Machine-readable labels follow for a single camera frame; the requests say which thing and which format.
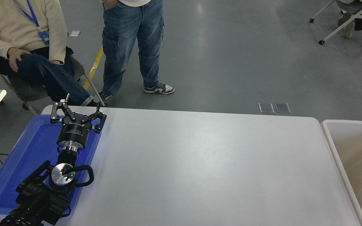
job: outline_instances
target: chair wheel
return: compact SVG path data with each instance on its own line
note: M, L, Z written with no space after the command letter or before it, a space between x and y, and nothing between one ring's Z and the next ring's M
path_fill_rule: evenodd
M29 108L27 107L27 105L25 103L22 104L22 107L25 109L25 110L29 110Z

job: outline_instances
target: person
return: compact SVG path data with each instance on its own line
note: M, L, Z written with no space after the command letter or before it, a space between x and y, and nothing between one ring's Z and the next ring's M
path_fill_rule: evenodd
M46 87L53 101L95 106L74 79L59 0L0 0L0 57L10 72Z
M338 20L337 25L340 27L343 23L351 18L350 13L345 13L341 19ZM362 30L362 19L356 18L352 22L350 22L346 27L345 36L347 39L350 39L353 36L353 31Z
M103 101L120 88L136 38L144 92L172 94L174 87L159 82L159 56L163 38L163 0L102 0L103 51L106 55Z

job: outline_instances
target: blue lanyard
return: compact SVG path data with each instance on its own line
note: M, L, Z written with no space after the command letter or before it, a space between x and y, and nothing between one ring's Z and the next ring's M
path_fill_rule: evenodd
M39 29L41 31L39 22L37 21L36 15L33 12L33 9L32 9L32 7L30 5L29 0L27 0L27 5L29 6L30 12L31 12L33 17L31 17L29 14L27 14L20 6L19 6L19 8L22 10L22 12L26 15L27 18L29 18L31 21L33 21L36 24L37 29Z

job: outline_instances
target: id badge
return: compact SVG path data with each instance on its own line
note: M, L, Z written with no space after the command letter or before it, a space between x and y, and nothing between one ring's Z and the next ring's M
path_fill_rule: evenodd
M39 36L41 37L41 40L45 45L48 45L50 43L50 39L48 37L48 33L46 31L39 32Z

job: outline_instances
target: cream sweater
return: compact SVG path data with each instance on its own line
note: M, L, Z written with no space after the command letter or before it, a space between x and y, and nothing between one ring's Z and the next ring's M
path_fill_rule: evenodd
M59 0L29 0L41 30L49 33L49 60L64 62L67 29ZM31 16L26 0L16 0ZM13 0L0 0L0 56L6 57L9 48L32 51L46 47L36 24L25 16Z

